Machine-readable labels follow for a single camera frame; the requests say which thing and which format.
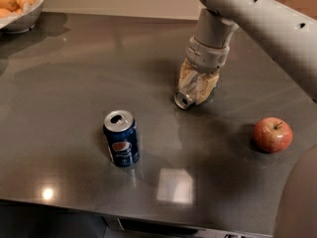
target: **red apple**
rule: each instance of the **red apple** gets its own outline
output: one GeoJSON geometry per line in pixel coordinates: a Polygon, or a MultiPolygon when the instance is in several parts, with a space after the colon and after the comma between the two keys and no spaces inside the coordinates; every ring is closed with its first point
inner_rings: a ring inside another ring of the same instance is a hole
{"type": "Polygon", "coordinates": [[[257,146],[267,153],[276,153],[286,149],[293,139],[289,125],[276,117],[260,120],[254,129],[257,146]]]}

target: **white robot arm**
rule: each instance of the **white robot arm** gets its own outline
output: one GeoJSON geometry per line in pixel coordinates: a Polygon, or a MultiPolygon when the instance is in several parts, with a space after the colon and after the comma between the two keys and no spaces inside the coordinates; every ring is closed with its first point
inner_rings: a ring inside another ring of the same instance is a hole
{"type": "Polygon", "coordinates": [[[317,100],[317,21],[274,0],[200,0],[195,35],[186,49],[176,104],[208,99],[238,26],[246,31],[314,100],[317,100]]]}
{"type": "MultiPolygon", "coordinates": [[[[208,99],[225,64],[238,25],[316,102],[317,21],[274,0],[200,0],[196,33],[189,41],[175,93],[187,109],[208,99]]],[[[317,237],[317,147],[295,165],[284,188],[274,238],[317,237]]]]}

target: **food in bowl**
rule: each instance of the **food in bowl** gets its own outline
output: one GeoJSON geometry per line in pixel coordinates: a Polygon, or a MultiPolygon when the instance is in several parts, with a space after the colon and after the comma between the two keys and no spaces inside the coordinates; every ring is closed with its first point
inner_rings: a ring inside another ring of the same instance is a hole
{"type": "Polygon", "coordinates": [[[42,12],[44,1],[0,0],[0,30],[7,33],[22,33],[33,29],[42,12]]]}

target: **white bowl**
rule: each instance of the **white bowl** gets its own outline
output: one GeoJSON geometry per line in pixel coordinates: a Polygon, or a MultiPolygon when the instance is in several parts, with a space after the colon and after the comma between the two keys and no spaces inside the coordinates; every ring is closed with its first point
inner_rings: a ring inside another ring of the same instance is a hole
{"type": "Polygon", "coordinates": [[[21,15],[14,13],[13,16],[1,19],[0,30],[10,34],[17,34],[33,29],[44,7],[44,1],[45,0],[37,1],[21,15]]]}

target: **pepsi can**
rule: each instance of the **pepsi can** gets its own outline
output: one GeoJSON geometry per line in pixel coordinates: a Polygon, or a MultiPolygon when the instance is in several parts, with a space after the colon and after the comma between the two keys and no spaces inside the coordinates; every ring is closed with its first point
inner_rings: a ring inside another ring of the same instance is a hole
{"type": "Polygon", "coordinates": [[[128,167],[140,157],[137,123],[132,114],[125,110],[109,113],[103,124],[110,157],[117,167],[128,167]]]}

